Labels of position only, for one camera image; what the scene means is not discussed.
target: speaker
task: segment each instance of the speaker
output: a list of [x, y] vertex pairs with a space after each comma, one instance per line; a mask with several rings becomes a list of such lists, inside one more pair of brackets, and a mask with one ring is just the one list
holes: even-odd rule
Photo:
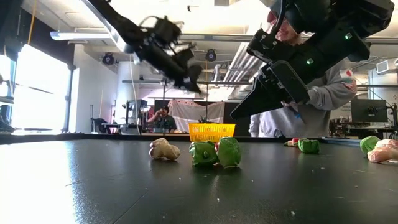
[[217, 59], [216, 51], [214, 49], [209, 49], [206, 54], [206, 60], [208, 62], [214, 62]]
[[112, 53], [105, 53], [105, 56], [102, 59], [102, 63], [105, 65], [113, 65], [115, 63], [115, 59]]

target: fake vegetable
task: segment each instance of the fake vegetable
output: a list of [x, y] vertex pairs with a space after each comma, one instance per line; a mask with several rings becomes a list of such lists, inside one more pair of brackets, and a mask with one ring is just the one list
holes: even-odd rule
[[165, 138], [156, 139], [150, 144], [149, 155], [154, 159], [160, 159], [162, 157], [176, 160], [180, 155], [181, 151], [177, 146], [170, 145]]
[[302, 153], [318, 154], [320, 145], [318, 140], [300, 139], [298, 140], [298, 148]]
[[189, 153], [194, 166], [211, 166], [218, 162], [215, 145], [211, 141], [191, 143]]
[[217, 156], [223, 167], [236, 167], [242, 159], [238, 141], [233, 137], [221, 138], [218, 143]]
[[372, 151], [376, 147], [378, 141], [380, 141], [380, 139], [376, 136], [368, 136], [362, 139], [359, 146], [363, 154], [367, 155], [368, 152]]
[[384, 162], [391, 159], [398, 159], [398, 141], [383, 139], [376, 143], [376, 147], [368, 152], [368, 159], [371, 162]]
[[299, 147], [299, 138], [293, 138], [290, 141], [287, 141], [284, 146], [288, 146], [288, 147]]

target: computer monitor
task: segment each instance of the computer monitor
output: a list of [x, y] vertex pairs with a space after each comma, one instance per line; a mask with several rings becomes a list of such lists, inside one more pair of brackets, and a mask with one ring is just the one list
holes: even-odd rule
[[353, 122], [388, 122], [385, 100], [351, 100]]

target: yellow basket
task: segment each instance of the yellow basket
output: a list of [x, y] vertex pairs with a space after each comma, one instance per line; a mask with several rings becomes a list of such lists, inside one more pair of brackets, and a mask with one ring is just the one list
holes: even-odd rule
[[234, 136], [236, 124], [188, 124], [191, 141], [218, 142], [226, 136]]

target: black robotic arm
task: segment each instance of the black robotic arm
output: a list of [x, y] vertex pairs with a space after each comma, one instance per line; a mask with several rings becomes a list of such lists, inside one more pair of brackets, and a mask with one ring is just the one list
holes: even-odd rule
[[[247, 49], [267, 65], [232, 118], [281, 108], [281, 101], [306, 103], [305, 84], [346, 57], [352, 62], [369, 58], [364, 39], [387, 28], [393, 10], [390, 0], [276, 0], [271, 12], [278, 20], [271, 33], [258, 30]], [[296, 33], [314, 34], [300, 45], [280, 42], [275, 35], [284, 18]]]
[[[106, 26], [119, 49], [146, 60], [174, 85], [200, 93], [196, 84], [201, 66], [188, 66], [193, 58], [188, 48], [173, 56], [165, 49], [178, 44], [181, 30], [172, 22], [157, 18], [144, 30], [119, 15], [106, 0], [82, 0]], [[235, 108], [231, 117], [241, 118], [281, 108], [281, 101], [306, 103], [307, 87], [315, 78], [348, 57], [369, 58], [364, 39], [387, 28], [394, 4], [390, 0], [276, 0], [271, 11], [278, 18], [271, 33], [258, 30], [247, 52], [267, 65], [254, 81], [252, 92]], [[296, 33], [313, 32], [306, 42], [291, 46], [280, 42], [278, 33], [286, 18]]]
[[172, 45], [178, 45], [181, 30], [176, 24], [166, 17], [156, 17], [154, 27], [143, 28], [117, 13], [106, 0], [81, 1], [105, 25], [120, 51], [134, 54], [139, 60], [149, 62], [172, 80], [177, 88], [201, 93], [197, 79], [202, 68], [195, 64], [188, 66], [188, 61], [193, 58], [190, 49], [193, 45], [173, 56], [165, 52], [172, 49]]

